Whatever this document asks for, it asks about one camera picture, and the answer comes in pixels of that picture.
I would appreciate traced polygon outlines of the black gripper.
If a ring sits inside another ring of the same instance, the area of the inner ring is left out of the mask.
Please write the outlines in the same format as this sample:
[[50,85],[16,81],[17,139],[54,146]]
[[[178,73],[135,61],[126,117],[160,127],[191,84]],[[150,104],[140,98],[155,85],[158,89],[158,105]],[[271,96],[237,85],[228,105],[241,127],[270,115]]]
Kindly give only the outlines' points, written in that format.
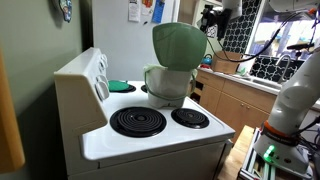
[[201,14],[200,30],[207,33],[210,27],[217,26],[216,37],[221,40],[226,33],[232,10],[228,8],[215,10],[213,5],[205,5]]

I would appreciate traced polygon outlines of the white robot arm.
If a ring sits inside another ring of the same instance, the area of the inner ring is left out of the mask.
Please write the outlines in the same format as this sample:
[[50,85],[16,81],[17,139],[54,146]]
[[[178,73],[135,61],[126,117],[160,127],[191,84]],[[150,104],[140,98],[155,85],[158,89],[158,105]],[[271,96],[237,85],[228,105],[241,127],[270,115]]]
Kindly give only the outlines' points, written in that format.
[[[276,12],[314,10],[312,14],[315,14],[316,22],[319,20],[319,0],[269,0],[269,5]],[[229,22],[242,15],[242,0],[222,0],[222,7],[204,7],[201,14],[200,30],[206,34],[209,27],[217,25],[216,37],[220,40]],[[307,176],[309,170],[312,172],[307,153],[298,144],[302,141],[300,133],[304,131],[299,127],[309,108],[320,97],[320,53],[317,43],[309,59],[282,85],[270,116],[262,125],[261,135],[253,146],[265,162],[301,176]]]

